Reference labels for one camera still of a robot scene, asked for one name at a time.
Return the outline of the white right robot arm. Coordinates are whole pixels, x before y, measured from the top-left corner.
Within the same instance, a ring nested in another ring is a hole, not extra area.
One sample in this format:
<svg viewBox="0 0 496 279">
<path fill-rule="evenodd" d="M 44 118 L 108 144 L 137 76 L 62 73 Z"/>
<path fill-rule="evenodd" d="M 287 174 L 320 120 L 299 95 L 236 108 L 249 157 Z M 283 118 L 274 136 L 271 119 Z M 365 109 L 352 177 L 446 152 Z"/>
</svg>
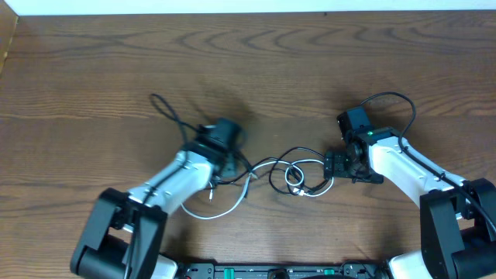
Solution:
<svg viewBox="0 0 496 279">
<path fill-rule="evenodd" d="M 482 278 L 495 273 L 495 186 L 450 173 L 399 131 L 378 129 L 363 107 L 338 115 L 345 150 L 328 151 L 326 178 L 391 181 L 418 207 L 421 247 L 392 257 L 378 278 Z"/>
</svg>

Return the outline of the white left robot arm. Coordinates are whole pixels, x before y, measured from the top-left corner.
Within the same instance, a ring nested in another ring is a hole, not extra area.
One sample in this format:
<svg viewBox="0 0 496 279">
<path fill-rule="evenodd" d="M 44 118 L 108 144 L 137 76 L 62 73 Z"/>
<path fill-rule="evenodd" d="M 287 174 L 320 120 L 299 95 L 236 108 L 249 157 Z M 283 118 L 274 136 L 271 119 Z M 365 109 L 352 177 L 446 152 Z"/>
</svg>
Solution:
<svg viewBox="0 0 496 279">
<path fill-rule="evenodd" d="M 70 261 L 82 278 L 173 278 L 178 265 L 160 253 L 165 225 L 185 201 L 220 177 L 241 133 L 218 119 L 202 126 L 174 160 L 139 187 L 107 188 L 95 200 Z"/>
</svg>

